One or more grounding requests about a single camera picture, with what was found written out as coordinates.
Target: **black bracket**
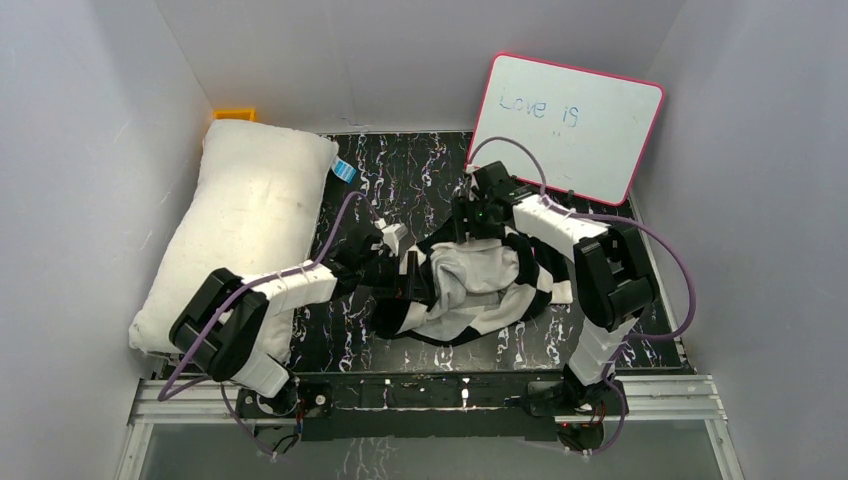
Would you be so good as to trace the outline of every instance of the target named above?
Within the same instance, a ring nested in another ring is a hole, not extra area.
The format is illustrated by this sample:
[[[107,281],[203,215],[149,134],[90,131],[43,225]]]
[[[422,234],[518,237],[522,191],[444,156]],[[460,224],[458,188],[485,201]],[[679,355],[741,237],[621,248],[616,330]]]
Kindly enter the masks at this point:
[[[296,396],[291,405],[299,405],[305,418],[327,418],[332,414],[333,386],[329,382],[301,380],[297,389],[292,389],[291,392]],[[236,402],[236,413],[241,418],[250,419],[294,417],[295,409],[281,411],[269,399],[253,390],[242,388]]]
[[[657,278],[636,227],[612,226],[574,246],[577,298],[586,317],[613,331],[659,296]]]
[[[210,273],[171,327],[168,339],[188,351],[215,310],[243,286],[241,277],[226,268]],[[233,303],[227,323],[217,322],[194,354],[194,363],[223,382],[238,373],[250,357],[262,319],[268,309],[264,294],[247,290]]]
[[[613,380],[613,384],[619,391],[624,392],[624,386],[620,381]],[[581,406],[589,405],[595,409],[601,404],[612,411],[621,411],[623,408],[625,414],[629,412],[626,402],[623,406],[619,405],[618,395],[603,382],[589,386],[587,395],[581,400],[576,400],[571,395],[572,392],[563,382],[535,381],[527,384],[527,390],[521,401],[524,411],[534,417],[582,415],[585,412],[579,410]]]
[[[504,226],[513,219],[513,205],[537,193],[535,187],[511,177],[501,162],[490,163],[469,176],[475,199],[451,200],[455,241],[465,243],[468,237],[503,238]]]
[[[394,258],[395,275],[388,281],[383,281],[379,285],[372,284],[371,295],[374,298],[397,298],[403,300],[412,300],[424,305],[433,305],[436,302],[435,284],[432,281],[433,273],[430,270],[430,262],[425,262],[423,265],[418,265],[417,253],[414,251],[406,254],[406,274],[401,275],[398,272],[398,259]]]

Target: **white pillow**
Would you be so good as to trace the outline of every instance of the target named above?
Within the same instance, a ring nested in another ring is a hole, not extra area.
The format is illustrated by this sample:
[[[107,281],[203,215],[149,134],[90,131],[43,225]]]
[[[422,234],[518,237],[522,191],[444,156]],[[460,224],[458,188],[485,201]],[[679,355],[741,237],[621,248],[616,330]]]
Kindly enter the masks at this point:
[[[318,135],[217,120],[203,141],[191,207],[168,244],[130,346],[179,353],[168,333],[213,270],[268,273],[306,260],[338,144]],[[292,312],[265,319],[258,348],[288,360]]]

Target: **orange object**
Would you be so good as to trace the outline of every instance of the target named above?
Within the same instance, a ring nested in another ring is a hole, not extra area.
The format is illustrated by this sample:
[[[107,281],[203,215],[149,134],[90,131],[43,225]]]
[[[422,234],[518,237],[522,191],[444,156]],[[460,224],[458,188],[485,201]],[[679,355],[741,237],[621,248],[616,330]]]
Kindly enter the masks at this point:
[[[215,110],[215,119],[232,118],[236,120],[247,120],[248,122],[256,121],[256,109],[244,108],[241,110]]]

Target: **white fabric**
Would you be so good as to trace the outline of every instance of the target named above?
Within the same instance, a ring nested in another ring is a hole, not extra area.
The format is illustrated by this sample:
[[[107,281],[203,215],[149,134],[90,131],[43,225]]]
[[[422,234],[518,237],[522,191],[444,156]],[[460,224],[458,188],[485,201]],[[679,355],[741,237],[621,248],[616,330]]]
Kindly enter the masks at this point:
[[[571,293],[571,280],[563,280],[551,286],[551,305],[571,305],[574,303],[574,294]]]
[[[168,333],[213,270],[261,274],[303,262],[338,145],[318,135],[241,120],[212,123],[191,207],[174,233],[130,346],[178,353]],[[292,312],[266,318],[257,347],[287,360]]]
[[[424,254],[418,247],[410,250],[422,260]],[[536,285],[514,284],[518,254],[498,239],[437,243],[432,247],[430,266],[436,304],[426,311],[413,302],[398,333],[413,330],[434,340],[450,341],[470,326],[485,334],[520,320],[537,290],[550,292],[553,285],[551,274],[543,268]]]

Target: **whiteboard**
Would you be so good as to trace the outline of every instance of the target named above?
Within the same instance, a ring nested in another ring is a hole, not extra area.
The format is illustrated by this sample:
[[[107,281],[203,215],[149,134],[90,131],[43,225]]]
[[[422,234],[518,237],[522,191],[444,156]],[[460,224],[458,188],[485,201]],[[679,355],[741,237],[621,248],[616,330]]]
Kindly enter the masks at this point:
[[[549,187],[620,205],[663,96],[656,84],[500,54],[492,63],[469,155],[489,137],[509,137],[533,152]],[[540,183],[530,159],[505,142],[484,146],[474,163],[498,160],[510,174]]]

